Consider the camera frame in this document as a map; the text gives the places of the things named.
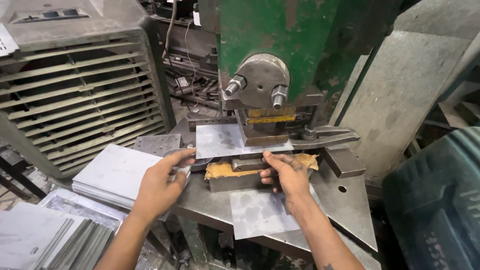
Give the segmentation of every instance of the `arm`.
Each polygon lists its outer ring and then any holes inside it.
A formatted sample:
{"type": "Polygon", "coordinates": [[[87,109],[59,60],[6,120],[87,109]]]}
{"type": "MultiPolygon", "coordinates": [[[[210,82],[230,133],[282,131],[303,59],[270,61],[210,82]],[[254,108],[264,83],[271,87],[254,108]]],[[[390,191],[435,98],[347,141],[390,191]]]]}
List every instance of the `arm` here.
{"type": "Polygon", "coordinates": [[[135,269],[150,225],[175,203],[185,186],[185,173],[177,173],[172,168],[184,168],[194,163],[190,156],[195,151],[191,148],[176,152],[146,170],[130,214],[95,270],[135,269]],[[177,175],[175,181],[169,182],[173,174],[177,175]]]}
{"type": "Polygon", "coordinates": [[[365,270],[311,196],[307,168],[290,156],[268,151],[264,152],[264,161],[272,167],[260,173],[262,183],[273,184],[274,192],[281,189],[285,193],[288,210],[297,220],[317,268],[365,270]]]}

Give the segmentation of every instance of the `plastic louver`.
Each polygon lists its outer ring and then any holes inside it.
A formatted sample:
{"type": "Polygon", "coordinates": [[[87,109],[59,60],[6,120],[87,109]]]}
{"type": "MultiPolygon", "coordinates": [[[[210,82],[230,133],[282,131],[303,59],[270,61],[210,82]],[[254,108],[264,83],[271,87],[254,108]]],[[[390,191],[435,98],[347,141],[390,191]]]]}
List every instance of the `plastic louver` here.
{"type": "Polygon", "coordinates": [[[144,44],[129,39],[0,60],[0,110],[62,175],[165,132],[144,44]]]}

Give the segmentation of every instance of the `forearm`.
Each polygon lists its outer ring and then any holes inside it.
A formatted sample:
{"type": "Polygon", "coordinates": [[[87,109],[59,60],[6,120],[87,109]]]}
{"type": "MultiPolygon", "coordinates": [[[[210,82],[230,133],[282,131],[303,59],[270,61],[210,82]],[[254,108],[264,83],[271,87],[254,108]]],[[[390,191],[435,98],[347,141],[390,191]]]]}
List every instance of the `forearm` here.
{"type": "Polygon", "coordinates": [[[365,270],[333,228],[313,198],[297,200],[292,206],[318,269],[331,264],[334,270],[365,270]]]}
{"type": "Polygon", "coordinates": [[[134,270],[150,228],[150,221],[131,212],[95,270],[134,270]]]}

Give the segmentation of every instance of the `air cooler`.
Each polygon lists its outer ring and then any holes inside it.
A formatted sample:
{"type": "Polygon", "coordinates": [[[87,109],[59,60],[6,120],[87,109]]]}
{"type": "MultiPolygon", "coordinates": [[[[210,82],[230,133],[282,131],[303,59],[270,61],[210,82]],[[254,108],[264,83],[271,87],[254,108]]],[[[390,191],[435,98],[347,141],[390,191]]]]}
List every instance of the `air cooler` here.
{"type": "Polygon", "coordinates": [[[108,144],[175,125],[136,0],[0,0],[0,16],[0,136],[45,174],[69,179],[108,144]]]}

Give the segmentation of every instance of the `tattoo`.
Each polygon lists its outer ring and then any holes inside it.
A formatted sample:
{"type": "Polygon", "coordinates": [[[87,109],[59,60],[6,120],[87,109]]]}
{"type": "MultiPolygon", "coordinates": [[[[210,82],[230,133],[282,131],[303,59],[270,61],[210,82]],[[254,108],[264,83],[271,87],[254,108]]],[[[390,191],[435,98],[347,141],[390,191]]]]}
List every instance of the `tattoo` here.
{"type": "Polygon", "coordinates": [[[332,267],[332,264],[329,263],[327,266],[324,266],[324,270],[335,270],[335,269],[332,267]]]}

